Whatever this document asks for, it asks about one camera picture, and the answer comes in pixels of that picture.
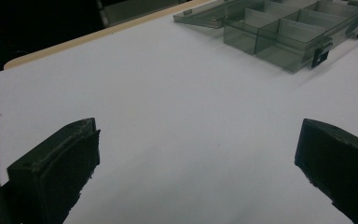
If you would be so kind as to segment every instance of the clear plastic box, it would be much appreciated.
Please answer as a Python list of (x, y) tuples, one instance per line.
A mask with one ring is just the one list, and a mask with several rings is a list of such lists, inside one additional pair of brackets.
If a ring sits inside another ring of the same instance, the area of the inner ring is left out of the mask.
[(258, 29), (278, 19), (273, 15), (246, 8), (242, 20), (225, 19), (224, 42), (249, 54), (255, 54)]
[(289, 72), (312, 63), (314, 52), (330, 39), (325, 29), (281, 19), (259, 30), (255, 55)]
[(224, 42), (295, 73), (358, 38), (358, 0), (220, 0), (174, 15), (176, 22), (224, 27)]

